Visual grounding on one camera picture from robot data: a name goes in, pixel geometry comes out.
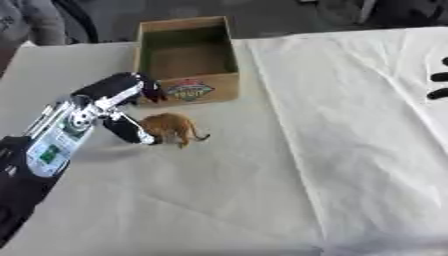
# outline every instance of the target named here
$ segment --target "white tablecloth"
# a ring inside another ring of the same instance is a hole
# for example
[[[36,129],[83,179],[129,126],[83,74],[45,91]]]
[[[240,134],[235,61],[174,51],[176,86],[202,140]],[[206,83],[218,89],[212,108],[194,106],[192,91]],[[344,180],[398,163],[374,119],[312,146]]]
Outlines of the white tablecloth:
[[[128,109],[187,114],[209,141],[128,146],[97,129],[2,255],[440,253],[448,101],[425,96],[447,43],[445,28],[234,41],[239,99]],[[0,134],[131,70],[132,51],[22,48],[0,82]]]

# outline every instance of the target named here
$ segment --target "printed logo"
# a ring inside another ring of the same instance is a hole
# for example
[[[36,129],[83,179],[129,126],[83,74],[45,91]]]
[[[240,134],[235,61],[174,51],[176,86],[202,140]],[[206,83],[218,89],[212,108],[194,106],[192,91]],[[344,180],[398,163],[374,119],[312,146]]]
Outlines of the printed logo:
[[[194,101],[205,94],[215,90],[215,88],[204,84],[197,79],[185,79],[182,83],[171,86],[166,90],[166,94],[184,101]]]

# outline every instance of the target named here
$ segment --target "robotic arm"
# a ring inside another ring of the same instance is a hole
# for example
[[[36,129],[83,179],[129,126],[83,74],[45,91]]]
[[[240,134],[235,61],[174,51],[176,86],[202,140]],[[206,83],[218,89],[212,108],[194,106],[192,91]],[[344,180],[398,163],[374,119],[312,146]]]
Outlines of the robotic arm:
[[[79,147],[102,123],[129,143],[156,144],[118,107],[143,94],[166,100],[156,81],[139,73],[119,73],[48,105],[23,136],[0,141],[0,248],[48,195]]]

